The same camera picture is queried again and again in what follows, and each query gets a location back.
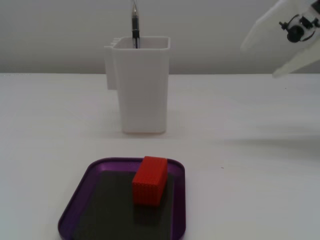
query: purple tray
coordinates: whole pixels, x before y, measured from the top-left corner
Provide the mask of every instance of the purple tray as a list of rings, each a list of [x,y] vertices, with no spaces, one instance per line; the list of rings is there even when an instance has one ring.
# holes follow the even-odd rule
[[[58,231],[61,238],[72,240],[72,234],[102,172],[136,172],[142,160],[143,158],[108,157],[91,163],[60,217]],[[171,239],[179,240],[186,231],[185,168],[180,162],[168,159],[168,173],[174,177]]]

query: white container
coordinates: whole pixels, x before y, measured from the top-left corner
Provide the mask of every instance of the white container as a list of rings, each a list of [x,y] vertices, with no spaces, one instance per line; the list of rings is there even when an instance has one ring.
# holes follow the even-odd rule
[[[108,89],[117,89],[122,131],[163,133],[167,128],[170,38],[115,38],[105,48]]]

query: white table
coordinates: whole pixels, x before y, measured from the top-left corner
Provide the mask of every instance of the white table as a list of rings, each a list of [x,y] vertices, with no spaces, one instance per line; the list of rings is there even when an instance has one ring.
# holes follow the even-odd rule
[[[171,75],[162,135],[126,135],[104,75],[1,74],[0,235],[58,240],[88,165],[175,159],[184,240],[317,240],[320,75]]]

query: black pen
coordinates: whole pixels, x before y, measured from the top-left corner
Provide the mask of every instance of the black pen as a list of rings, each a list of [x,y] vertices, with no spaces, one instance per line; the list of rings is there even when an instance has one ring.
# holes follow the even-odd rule
[[[133,0],[133,6],[132,6],[132,14],[131,14],[131,20],[132,20],[132,43],[134,49],[140,48],[140,30],[139,30],[139,16],[137,11],[137,5],[136,1]]]

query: red cube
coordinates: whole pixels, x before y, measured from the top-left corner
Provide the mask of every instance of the red cube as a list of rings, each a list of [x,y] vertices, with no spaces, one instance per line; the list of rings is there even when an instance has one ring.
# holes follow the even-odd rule
[[[133,203],[159,206],[167,178],[168,160],[145,156],[132,181]]]

